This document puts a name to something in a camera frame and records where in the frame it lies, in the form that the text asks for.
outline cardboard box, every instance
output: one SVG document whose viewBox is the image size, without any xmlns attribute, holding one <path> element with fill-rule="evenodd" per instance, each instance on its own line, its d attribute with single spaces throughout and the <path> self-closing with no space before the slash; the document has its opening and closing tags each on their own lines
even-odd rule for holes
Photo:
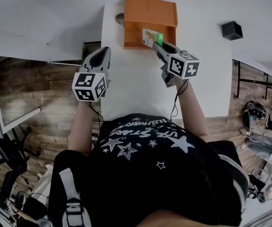
<svg viewBox="0 0 272 227">
<path fill-rule="evenodd" d="M 176 45 L 177 8 L 161 0 L 125 0 L 124 49 L 152 50 L 142 43 L 142 29 L 163 34 L 163 41 Z"/>
</svg>

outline cable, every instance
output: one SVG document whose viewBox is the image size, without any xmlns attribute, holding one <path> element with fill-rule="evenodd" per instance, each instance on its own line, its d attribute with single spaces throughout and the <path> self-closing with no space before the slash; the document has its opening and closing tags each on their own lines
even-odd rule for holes
<svg viewBox="0 0 272 227">
<path fill-rule="evenodd" d="M 188 86 L 188 80 L 186 80 L 182 86 L 179 88 L 179 90 L 177 91 L 177 94 L 175 96 L 175 101 L 174 101 L 174 106 L 173 106 L 173 109 L 172 109 L 172 112 L 170 113 L 170 120 L 172 121 L 172 117 L 176 117 L 178 115 L 178 109 L 176 107 L 176 101 L 177 101 L 177 98 L 179 95 L 181 95 L 186 89 L 187 89 L 187 86 Z M 176 109 L 177 113 L 176 115 L 173 115 L 173 112 L 174 110 Z"/>
<path fill-rule="evenodd" d="M 37 192 L 32 193 L 29 197 L 31 197 L 33 194 L 38 194 L 38 195 L 44 196 L 44 197 L 46 197 L 47 199 L 49 199 L 49 197 L 47 197 L 46 195 L 43 195 L 43 194 L 37 193 Z"/>
<path fill-rule="evenodd" d="M 239 129 L 239 133 L 240 133 L 241 135 L 243 135 L 243 136 L 246 136 L 246 137 L 248 137 L 248 135 L 246 135 L 246 134 L 243 134 L 243 133 L 242 133 L 242 132 L 240 131 L 241 129 L 244 129 L 244 130 L 245 130 L 245 128 L 244 128 L 244 127 L 242 127 L 242 128 L 240 128 L 240 129 Z"/>
<path fill-rule="evenodd" d="M 38 194 L 38 195 L 44 196 L 44 197 L 46 197 L 47 199 L 49 199 L 49 197 L 47 197 L 46 195 L 43 195 L 43 194 L 37 193 L 37 192 L 32 193 L 28 198 L 30 198 L 33 194 Z M 27 203 L 27 200 L 26 200 L 26 202 L 23 204 L 23 206 L 20 208 L 20 210 L 23 209 L 23 207 L 24 207 L 24 205 L 25 205 L 26 203 Z"/>
<path fill-rule="evenodd" d="M 250 99 L 249 101 L 255 100 L 255 99 L 254 99 L 254 96 L 253 96 L 251 93 L 246 93 L 246 99 L 245 99 L 245 103 L 246 103 L 246 104 L 249 102 L 249 101 L 248 101 L 249 96 L 251 96 L 251 99 Z"/>
<path fill-rule="evenodd" d="M 94 108 L 94 106 L 92 105 L 91 102 L 88 102 L 90 108 L 97 114 L 97 119 L 98 119 L 98 123 L 99 123 L 99 131 L 100 131 L 100 119 L 99 116 L 102 118 L 102 122 L 103 122 L 103 116 Z"/>
</svg>

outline black wire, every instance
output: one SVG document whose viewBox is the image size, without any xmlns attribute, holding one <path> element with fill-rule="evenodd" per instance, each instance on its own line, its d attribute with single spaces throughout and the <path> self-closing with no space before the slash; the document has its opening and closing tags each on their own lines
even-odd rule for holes
<svg viewBox="0 0 272 227">
<path fill-rule="evenodd" d="M 98 119 L 98 123 L 99 123 L 99 131 L 100 131 L 100 119 L 99 119 L 99 116 L 102 118 L 102 122 L 103 122 L 103 116 L 94 108 L 92 103 L 89 103 L 89 106 L 97 115 L 97 119 Z"/>
<path fill-rule="evenodd" d="M 243 128 L 243 127 L 242 127 L 242 128 L 240 128 L 240 129 L 239 129 L 239 133 L 240 133 L 241 135 L 243 135 L 243 136 L 246 136 L 246 137 L 248 137 L 248 135 L 246 135 L 246 134 L 243 134 L 243 133 L 242 133 L 242 132 L 240 131 L 241 129 L 245 129 L 245 128 Z"/>
<path fill-rule="evenodd" d="M 170 120 L 171 121 L 172 121 L 172 117 L 176 117 L 178 115 L 178 109 L 177 109 L 177 106 L 176 106 L 177 98 L 178 98 L 179 95 L 181 95 L 187 89 L 187 86 L 188 86 L 188 83 L 187 83 L 187 80 L 186 80 L 182 84 L 182 86 L 179 88 L 179 90 L 177 91 L 177 94 L 175 96 L 174 106 L 173 106 L 172 112 L 170 113 Z M 175 109 L 176 109 L 177 113 L 176 113 L 176 115 L 172 115 Z"/>
<path fill-rule="evenodd" d="M 32 193 L 28 198 L 30 198 L 33 194 L 42 195 L 42 196 L 46 197 L 47 199 L 49 199 L 49 197 L 47 197 L 46 195 L 43 195 L 43 194 L 37 193 L 37 192 Z"/>
</svg>

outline shoe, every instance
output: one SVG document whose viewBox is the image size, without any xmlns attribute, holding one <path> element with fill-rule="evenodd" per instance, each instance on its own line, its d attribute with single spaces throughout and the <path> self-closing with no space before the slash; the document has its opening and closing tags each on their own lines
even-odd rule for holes
<svg viewBox="0 0 272 227">
<path fill-rule="evenodd" d="M 265 128 L 266 128 L 266 129 L 268 128 L 268 123 L 269 123 L 269 121 L 270 121 L 270 114 L 267 115 L 267 117 L 266 117 L 266 121 L 265 121 Z"/>
<path fill-rule="evenodd" d="M 53 166 L 50 163 L 46 164 L 46 168 L 47 168 L 48 171 L 53 170 Z"/>
<path fill-rule="evenodd" d="M 241 149 L 245 149 L 246 147 L 247 147 L 247 143 L 244 142 L 244 143 L 242 144 L 242 146 L 241 146 Z"/>
</svg>

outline black t-shirt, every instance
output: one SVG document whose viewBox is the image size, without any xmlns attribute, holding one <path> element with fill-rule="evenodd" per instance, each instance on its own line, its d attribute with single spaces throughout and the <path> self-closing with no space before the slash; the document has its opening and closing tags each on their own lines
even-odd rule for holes
<svg viewBox="0 0 272 227">
<path fill-rule="evenodd" d="M 136 226 L 157 210 L 210 225 L 240 223 L 232 173 L 211 145 L 166 118 L 130 114 L 104 122 L 89 156 L 77 154 L 55 160 L 49 201 L 55 226 L 66 198 L 54 172 L 67 167 L 65 160 L 93 227 Z"/>
</svg>

